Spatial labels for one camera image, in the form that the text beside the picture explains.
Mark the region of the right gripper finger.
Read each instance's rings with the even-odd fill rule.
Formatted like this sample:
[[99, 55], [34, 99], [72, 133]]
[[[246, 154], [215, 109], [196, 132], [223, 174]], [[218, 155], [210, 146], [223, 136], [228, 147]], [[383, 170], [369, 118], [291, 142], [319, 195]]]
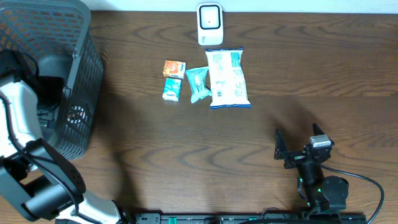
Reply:
[[[325, 134], [325, 132], [319, 127], [317, 123], [312, 124], [312, 129], [314, 136]], [[333, 146], [334, 144], [334, 141], [331, 139], [331, 146]]]
[[276, 129], [274, 159], [281, 160], [287, 158], [288, 156], [289, 156], [289, 151], [282, 137], [282, 133], [280, 132], [279, 129]]

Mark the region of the large white snack bag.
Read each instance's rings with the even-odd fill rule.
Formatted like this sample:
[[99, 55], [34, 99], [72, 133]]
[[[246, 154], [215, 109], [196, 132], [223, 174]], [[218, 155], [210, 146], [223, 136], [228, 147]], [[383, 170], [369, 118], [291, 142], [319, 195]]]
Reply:
[[243, 47], [205, 50], [210, 73], [211, 109], [251, 107], [241, 66], [243, 50]]

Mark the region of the teal small snack packet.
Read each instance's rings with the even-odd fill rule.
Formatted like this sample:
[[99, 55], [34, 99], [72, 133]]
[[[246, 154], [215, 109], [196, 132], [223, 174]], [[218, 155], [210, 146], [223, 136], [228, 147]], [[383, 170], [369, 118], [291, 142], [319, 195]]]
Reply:
[[211, 96], [211, 91], [206, 86], [208, 67], [192, 68], [185, 71], [192, 91], [191, 103]]

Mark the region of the green tissue pack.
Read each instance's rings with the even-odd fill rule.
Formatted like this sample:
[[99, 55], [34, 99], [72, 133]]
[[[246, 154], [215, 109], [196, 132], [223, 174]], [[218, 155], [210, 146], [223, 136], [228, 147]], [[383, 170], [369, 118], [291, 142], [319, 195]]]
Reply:
[[166, 101], [178, 102], [180, 99], [181, 88], [182, 88], [181, 79], [166, 78], [162, 98]]

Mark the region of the orange tissue pack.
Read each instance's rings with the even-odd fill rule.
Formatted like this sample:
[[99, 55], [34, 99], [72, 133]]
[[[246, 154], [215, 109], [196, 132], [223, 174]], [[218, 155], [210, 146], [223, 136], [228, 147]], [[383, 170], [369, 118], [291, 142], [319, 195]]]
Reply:
[[186, 63], [174, 60], [166, 60], [163, 69], [163, 76], [183, 80], [186, 71]]

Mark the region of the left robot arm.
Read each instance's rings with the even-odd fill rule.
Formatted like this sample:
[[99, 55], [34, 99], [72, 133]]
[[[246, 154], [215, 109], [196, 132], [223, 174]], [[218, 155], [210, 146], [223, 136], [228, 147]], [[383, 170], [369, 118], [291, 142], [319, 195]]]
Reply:
[[43, 139], [38, 111], [59, 106], [63, 81], [40, 77], [27, 57], [1, 51], [1, 195], [31, 222], [134, 223], [116, 202], [88, 191], [76, 167]]

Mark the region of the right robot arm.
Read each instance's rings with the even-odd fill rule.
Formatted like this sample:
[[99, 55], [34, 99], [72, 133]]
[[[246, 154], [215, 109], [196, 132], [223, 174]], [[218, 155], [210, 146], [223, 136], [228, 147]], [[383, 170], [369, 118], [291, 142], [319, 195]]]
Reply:
[[335, 175], [324, 176], [321, 164], [331, 155], [334, 142], [320, 129], [312, 124], [313, 136], [301, 151], [290, 152], [280, 130], [275, 131], [275, 160], [283, 160], [285, 169], [298, 170], [298, 192], [307, 200], [310, 210], [303, 212], [302, 217], [330, 214], [339, 215], [346, 208], [349, 183]]

